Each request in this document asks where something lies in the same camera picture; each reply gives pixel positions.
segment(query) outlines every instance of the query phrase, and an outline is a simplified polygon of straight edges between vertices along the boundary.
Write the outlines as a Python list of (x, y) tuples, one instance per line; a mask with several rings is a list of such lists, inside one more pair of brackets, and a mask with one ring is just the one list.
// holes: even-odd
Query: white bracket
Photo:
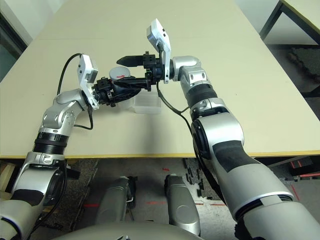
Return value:
[(162, 62), (164, 63), (164, 83), (169, 82), (170, 77), (170, 56), (171, 56), (171, 46), (170, 40), (167, 32), (162, 27), (159, 20), (156, 18), (151, 22), (151, 26), (146, 29), (146, 37), (152, 46), (157, 50), (157, 45), (160, 43), (163, 46), (163, 58)]
[(95, 66), (95, 63), (91, 61), (88, 55), (82, 54), (77, 68), (78, 80), (80, 88), (94, 110), (99, 109), (99, 103), (95, 99), (92, 90), (97, 73), (98, 68)]

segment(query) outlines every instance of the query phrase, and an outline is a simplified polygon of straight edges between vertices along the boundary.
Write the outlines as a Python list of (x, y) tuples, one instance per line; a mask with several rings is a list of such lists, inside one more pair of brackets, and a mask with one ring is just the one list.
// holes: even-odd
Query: clear plastic container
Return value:
[(120, 109), (126, 110), (129, 109), (131, 107), (133, 107), (134, 105), (134, 98), (130, 98), (128, 100), (124, 100), (121, 102), (116, 103), (117, 106), (119, 106)]
[(132, 107), (137, 114), (159, 114), (161, 99), (157, 92), (142, 90), (134, 97)]

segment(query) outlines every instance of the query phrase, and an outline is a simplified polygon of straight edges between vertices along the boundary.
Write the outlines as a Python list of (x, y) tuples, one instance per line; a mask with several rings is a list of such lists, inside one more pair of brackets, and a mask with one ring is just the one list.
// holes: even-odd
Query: black cable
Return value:
[(64, 75), (65, 75), (65, 72), (66, 72), (66, 69), (67, 69), (69, 63), (71, 62), (72, 59), (74, 59), (74, 58), (77, 57), (77, 56), (81, 57), (81, 55), (82, 55), (82, 53), (79, 53), (79, 52), (78, 52), (78, 53), (76, 53), (76, 54), (73, 54), (73, 55), (72, 55), (71, 57), (69, 57), (69, 59), (66, 61), (65, 65), (64, 65), (64, 67), (63, 67), (63, 69), (62, 69), (62, 72), (61, 72), (61, 76), (60, 76), (60, 80), (59, 80), (59, 85), (58, 85), (58, 90), (57, 90), (57, 92), (56, 92), (57, 95), (60, 94), (61, 86), (62, 86), (62, 81), (63, 81), (63, 79), (64, 79)]
[(90, 104), (88, 104), (88, 115), (89, 115), (89, 120), (90, 120), (90, 127), (77, 125), (77, 124), (75, 124), (74, 126), (77, 128), (92, 130), (94, 128), (94, 120), (92, 118), (92, 111), (93, 111), (92, 106)]
[[(60, 92), (61, 92), (62, 82), (64, 80), (64, 75), (65, 75), (65, 72), (66, 72), (66, 69), (67, 69), (69, 63), (71, 62), (72, 59), (74, 59), (77, 56), (81, 57), (81, 55), (82, 55), (82, 53), (79, 53), (79, 52), (76, 53), (76, 54), (73, 54), (71, 57), (69, 57), (69, 59), (64, 64), (64, 67), (63, 67), (62, 72), (61, 72), (59, 85), (58, 85), (58, 90), (56, 92), (56, 95), (59, 95)], [(82, 126), (82, 125), (78, 125), (78, 124), (75, 124), (74, 126), (77, 127), (77, 128), (92, 130), (94, 128), (94, 120), (92, 118), (92, 106), (89, 103), (87, 103), (87, 105), (88, 105), (88, 115), (89, 115), (89, 120), (90, 120), (90, 127)]]
[(30, 234), (32, 234), (38, 227), (40, 227), (40, 225), (43, 224), (50, 217), (50, 215), (57, 209), (57, 207), (61, 203), (62, 196), (65, 194), (66, 189), (67, 189), (67, 180), (68, 180), (67, 160), (64, 160), (63, 171), (64, 171), (64, 180), (63, 180), (63, 186), (62, 186), (62, 190), (61, 190), (61, 193), (60, 193), (58, 201), (53, 206), (53, 208), (43, 218), (41, 218), (38, 221), (38, 223), (35, 224), (35, 226), (32, 229), (32, 232)]
[[(163, 103), (170, 109), (172, 110), (175, 114), (179, 115), (181, 118), (183, 118), (183, 120), (185, 121), (187, 127), (189, 128), (190, 134), (192, 135), (192, 131), (191, 131), (191, 127), (190, 124), (188, 122), (188, 120), (182, 115), (183, 112), (185, 112), (188, 107), (186, 107), (184, 110), (179, 111), (176, 108), (174, 108), (164, 97), (164, 95), (162, 94), (162, 92), (159, 89), (159, 82), (156, 83), (156, 90), (158, 92), (158, 96), (159, 98), (163, 101)], [(203, 171), (206, 179), (208, 180), (211, 188), (215, 191), (215, 193), (218, 195), (218, 197), (223, 201), (224, 204), (226, 204), (226, 201), (224, 199), (224, 196), (221, 192), (220, 186), (217, 183), (216, 179), (214, 178), (214, 176), (212, 175), (212, 173), (210, 172), (210, 170), (207, 168), (206, 164), (204, 163), (203, 159), (198, 155), (197, 151), (195, 149), (194, 150), (194, 154), (195, 154), (195, 158), (198, 161), (198, 164), (201, 168), (201, 170)]]

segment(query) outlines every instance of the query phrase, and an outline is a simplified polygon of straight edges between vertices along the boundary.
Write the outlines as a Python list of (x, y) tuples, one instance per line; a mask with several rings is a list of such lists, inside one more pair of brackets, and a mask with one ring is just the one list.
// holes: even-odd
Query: table edge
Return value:
[[(262, 157), (295, 157), (320, 155), (320, 150), (307, 151), (277, 151), (277, 152), (248, 152), (252, 158)], [(152, 154), (94, 154), (66, 155), (66, 159), (118, 159), (118, 158), (194, 158), (194, 153), (152, 153)], [(25, 155), (0, 155), (0, 159), (25, 159)]]
[(295, 9), (292, 5), (290, 5), (286, 0), (280, 0), (284, 5), (286, 5), (292, 12), (298, 15), (301, 19), (303, 19), (313, 30), (315, 30), (318, 34), (320, 34), (320, 28), (315, 26), (308, 18), (302, 15), (297, 9)]

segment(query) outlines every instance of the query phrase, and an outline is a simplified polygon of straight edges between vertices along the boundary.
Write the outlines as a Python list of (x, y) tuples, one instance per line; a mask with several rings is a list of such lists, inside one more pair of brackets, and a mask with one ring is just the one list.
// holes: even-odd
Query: desk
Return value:
[[(70, 0), (28, 46), (0, 85), (0, 154), (23, 158), (57, 92), (62, 68), (86, 53), (108, 76), (126, 55), (155, 53), (146, 28), (158, 18), (172, 56), (198, 57), (218, 96), (242, 125), (252, 157), (320, 154), (320, 123), (284, 70), (232, 0)], [(68, 66), (62, 91), (78, 88), (78, 61)], [(143, 68), (131, 68), (136, 77)], [(160, 84), (167, 100), (183, 109), (180, 84)], [(164, 104), (158, 115), (101, 106), (91, 131), (74, 128), (67, 158), (193, 157), (184, 121)], [(88, 115), (77, 124), (88, 125)]]
[(320, 44), (320, 1), (319, 0), (279, 0), (270, 17), (260, 31), (264, 40), (281, 13), (286, 14), (314, 41)]

